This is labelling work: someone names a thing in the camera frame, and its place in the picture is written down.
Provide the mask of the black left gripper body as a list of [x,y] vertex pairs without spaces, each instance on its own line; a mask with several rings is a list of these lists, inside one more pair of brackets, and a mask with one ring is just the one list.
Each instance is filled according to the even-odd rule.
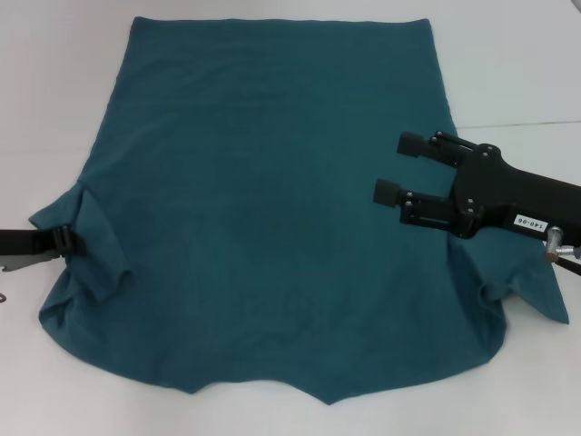
[[12,270],[13,263],[18,256],[18,231],[1,231],[1,270],[8,272]]

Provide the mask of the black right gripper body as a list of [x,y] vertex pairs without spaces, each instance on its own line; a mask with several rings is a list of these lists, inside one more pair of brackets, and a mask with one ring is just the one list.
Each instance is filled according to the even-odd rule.
[[457,165],[450,197],[461,237],[496,227],[545,240],[556,226],[564,244],[580,243],[580,187],[519,170],[505,162],[496,146],[482,144],[466,154]]

